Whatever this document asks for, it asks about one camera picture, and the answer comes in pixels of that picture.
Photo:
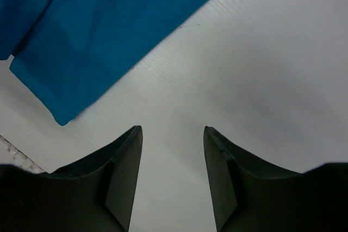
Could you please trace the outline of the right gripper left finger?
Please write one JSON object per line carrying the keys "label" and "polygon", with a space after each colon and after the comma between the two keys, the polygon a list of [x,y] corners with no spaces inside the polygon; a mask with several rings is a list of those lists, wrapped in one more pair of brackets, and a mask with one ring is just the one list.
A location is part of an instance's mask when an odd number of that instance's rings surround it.
{"label": "right gripper left finger", "polygon": [[142,128],[53,173],[1,165],[1,231],[128,231]]}

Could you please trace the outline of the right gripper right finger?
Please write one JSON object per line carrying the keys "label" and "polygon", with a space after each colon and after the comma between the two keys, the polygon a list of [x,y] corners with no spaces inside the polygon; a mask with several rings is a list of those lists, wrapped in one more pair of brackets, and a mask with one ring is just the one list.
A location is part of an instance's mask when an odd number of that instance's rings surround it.
{"label": "right gripper right finger", "polygon": [[204,156],[218,231],[347,231],[347,164],[297,173],[205,127]]}

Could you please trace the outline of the blue t shirt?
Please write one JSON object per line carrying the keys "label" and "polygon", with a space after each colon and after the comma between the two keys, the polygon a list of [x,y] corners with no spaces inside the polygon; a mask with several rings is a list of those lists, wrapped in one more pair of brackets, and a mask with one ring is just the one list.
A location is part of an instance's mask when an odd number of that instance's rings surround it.
{"label": "blue t shirt", "polygon": [[209,0],[1,0],[1,59],[64,126]]}

